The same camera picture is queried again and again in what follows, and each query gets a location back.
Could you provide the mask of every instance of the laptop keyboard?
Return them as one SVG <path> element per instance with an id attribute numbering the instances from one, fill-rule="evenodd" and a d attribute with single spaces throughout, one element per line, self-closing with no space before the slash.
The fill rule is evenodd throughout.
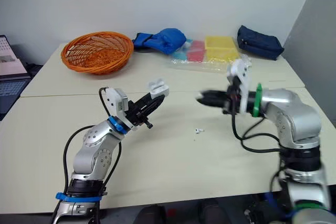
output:
<path id="1" fill-rule="evenodd" d="M 0 82 L 0 97 L 17 95 L 26 81 Z"/>

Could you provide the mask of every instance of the orange basket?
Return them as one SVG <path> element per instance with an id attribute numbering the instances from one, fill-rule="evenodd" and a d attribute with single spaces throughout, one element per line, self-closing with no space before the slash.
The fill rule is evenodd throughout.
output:
<path id="1" fill-rule="evenodd" d="M 74 71 L 107 74 L 125 66 L 132 53 L 130 38 L 112 31 L 100 31 L 71 41 L 63 48 L 61 58 Z"/>

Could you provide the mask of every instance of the table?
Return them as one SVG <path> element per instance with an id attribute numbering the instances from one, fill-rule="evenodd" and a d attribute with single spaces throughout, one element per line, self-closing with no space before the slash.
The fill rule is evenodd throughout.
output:
<path id="1" fill-rule="evenodd" d="M 322 160 L 328 183 L 336 184 L 336 130 L 305 88 L 290 90 L 321 115 Z M 277 154 L 243 150 L 233 136 L 230 116 L 222 115 L 220 109 L 198 104 L 194 94 L 172 92 L 150 115 L 152 129 L 142 126 L 125 137 L 120 163 L 108 183 L 102 208 L 268 190 L 277 169 Z M 142 93 L 128 95 L 136 100 Z M 106 118 L 97 95 L 20 98 L 0 124 L 0 214 L 51 212 L 56 205 L 56 192 L 64 187 L 65 142 L 78 128 Z M 239 133 L 255 120 L 249 115 L 237 116 Z M 195 128 L 205 132 L 195 134 Z M 275 126 L 268 121 L 258 131 L 276 133 Z M 70 146 L 70 172 L 83 134 Z M 275 143 L 260 137 L 250 140 L 248 145 L 269 148 Z"/>
<path id="2" fill-rule="evenodd" d="M 97 94 L 100 87 L 122 88 L 125 92 L 147 92 L 149 81 L 163 78 L 170 92 L 199 91 L 205 88 L 225 90 L 226 73 L 176 70 L 167 67 L 169 59 L 159 53 L 134 53 L 122 70 L 104 75 L 77 73 L 68 69 L 60 59 L 61 44 L 48 62 L 21 94 L 22 97 L 48 95 Z M 280 56 L 277 61 L 252 58 L 249 69 L 251 88 L 262 82 L 266 88 L 302 88 L 305 85 L 288 62 Z"/>

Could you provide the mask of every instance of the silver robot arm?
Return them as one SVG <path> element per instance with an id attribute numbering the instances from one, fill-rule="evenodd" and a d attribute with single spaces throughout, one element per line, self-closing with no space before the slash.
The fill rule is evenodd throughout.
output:
<path id="1" fill-rule="evenodd" d="M 263 90 L 259 85 L 256 92 L 246 91 L 249 76 L 241 59 L 228 67 L 227 78 L 227 91 L 202 91 L 198 102 L 222 108 L 224 114 L 235 110 L 271 120 L 278 131 L 282 189 L 288 193 L 290 208 L 300 209 L 292 223 L 336 223 L 336 217 L 328 212 L 331 202 L 320 160 L 321 120 L 317 111 L 289 90 Z M 236 108 L 233 99 L 238 103 Z"/>
<path id="2" fill-rule="evenodd" d="M 137 102 L 128 101 L 121 89 L 106 88 L 107 107 L 112 112 L 107 120 L 90 128 L 83 137 L 83 145 L 73 161 L 73 172 L 66 193 L 58 193 L 57 213 L 53 223 L 62 216 L 92 216 L 96 204 L 105 192 L 107 171 L 112 153 L 130 130 L 143 123 L 153 125 L 147 116 L 156 110 L 169 94 L 169 88 L 159 79 L 149 85 L 150 93 Z"/>
<path id="3" fill-rule="evenodd" d="M 320 161 L 321 120 L 317 111 L 302 103 L 297 94 L 264 90 L 261 113 L 277 127 L 280 158 L 292 208 L 300 202 L 316 202 L 331 208 L 323 164 Z"/>

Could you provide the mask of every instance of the blue ring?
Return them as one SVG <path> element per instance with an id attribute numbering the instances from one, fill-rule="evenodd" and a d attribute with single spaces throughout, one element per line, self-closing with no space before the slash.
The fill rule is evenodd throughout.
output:
<path id="1" fill-rule="evenodd" d="M 77 197 L 68 197 L 63 193 L 56 193 L 56 199 L 61 199 L 66 202 L 98 202 L 101 201 L 102 197 L 86 197 L 86 198 L 77 198 Z"/>
<path id="2" fill-rule="evenodd" d="M 109 117 L 109 121 L 112 123 L 112 125 L 115 127 L 117 131 L 121 132 L 124 135 L 127 134 L 127 131 L 124 129 L 124 127 L 120 125 L 119 123 L 117 123 L 116 120 L 112 116 Z"/>

